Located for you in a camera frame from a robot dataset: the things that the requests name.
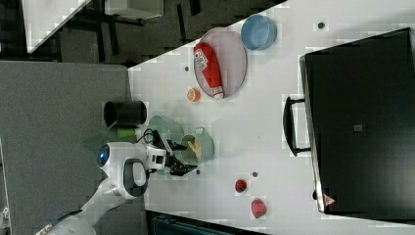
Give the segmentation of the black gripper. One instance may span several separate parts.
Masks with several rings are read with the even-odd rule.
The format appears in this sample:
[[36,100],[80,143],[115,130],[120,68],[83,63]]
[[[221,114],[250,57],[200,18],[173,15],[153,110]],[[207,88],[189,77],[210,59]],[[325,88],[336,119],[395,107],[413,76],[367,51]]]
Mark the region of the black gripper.
[[186,146],[166,140],[157,130],[153,131],[153,145],[165,151],[163,165],[169,169],[171,175],[183,176],[197,168],[196,165],[183,164],[175,157],[173,151],[185,151]]

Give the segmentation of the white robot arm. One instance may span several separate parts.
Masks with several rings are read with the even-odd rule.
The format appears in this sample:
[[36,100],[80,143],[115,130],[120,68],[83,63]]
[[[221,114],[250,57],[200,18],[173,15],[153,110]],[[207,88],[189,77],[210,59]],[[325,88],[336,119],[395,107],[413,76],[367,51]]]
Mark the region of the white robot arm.
[[94,195],[77,211],[40,229],[35,235],[96,235],[95,225],[106,214],[127,202],[142,197],[152,173],[165,168],[173,176],[183,176],[195,169],[183,164],[174,151],[183,147],[165,139],[158,131],[147,129],[146,142],[109,142],[96,157],[97,166],[107,175]]

